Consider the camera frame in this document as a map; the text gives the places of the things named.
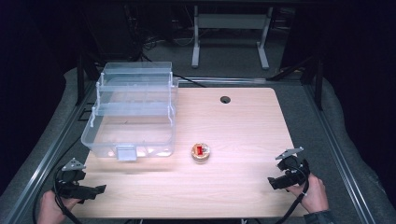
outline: grommet hole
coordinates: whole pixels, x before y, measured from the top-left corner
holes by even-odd
[[[228,104],[231,102],[231,98],[228,96],[221,96],[220,101],[224,104]]]

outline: clear plastic container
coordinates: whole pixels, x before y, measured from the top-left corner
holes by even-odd
[[[170,156],[177,87],[171,63],[108,63],[81,142],[97,157],[120,161]]]

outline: hand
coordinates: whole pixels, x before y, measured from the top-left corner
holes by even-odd
[[[64,206],[70,211],[80,201],[80,199],[64,199]],[[39,224],[59,224],[66,219],[61,208],[55,202],[55,193],[49,190],[43,194],[40,202],[40,213],[38,215]]]
[[[326,187],[323,185],[323,181],[314,175],[309,175],[309,189],[306,195],[301,201],[301,205],[309,213],[316,213],[320,211],[329,210],[329,203],[327,201]],[[301,186],[290,186],[286,190],[290,191],[296,197],[299,196],[304,189],[304,185]]]

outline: wooden table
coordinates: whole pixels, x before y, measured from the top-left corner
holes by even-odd
[[[221,96],[229,96],[224,104]],[[191,157],[206,143],[205,162]],[[86,161],[83,186],[107,185],[78,204],[77,217],[282,217],[295,197],[273,190],[267,177],[283,175],[275,157],[293,148],[276,94],[269,88],[179,88],[175,152],[166,158]],[[305,214],[299,205],[293,216]]]

